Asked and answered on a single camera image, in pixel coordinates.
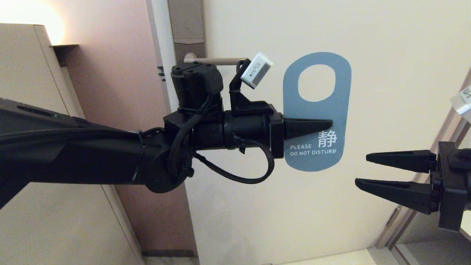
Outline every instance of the beige cabinet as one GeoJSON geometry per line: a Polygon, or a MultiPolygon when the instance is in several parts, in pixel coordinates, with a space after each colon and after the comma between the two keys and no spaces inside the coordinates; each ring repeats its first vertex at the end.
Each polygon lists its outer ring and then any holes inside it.
{"type": "MultiPolygon", "coordinates": [[[[44,26],[0,24],[0,98],[79,116],[44,26]]],[[[114,190],[30,183],[0,209],[0,264],[143,264],[114,190]]]]}

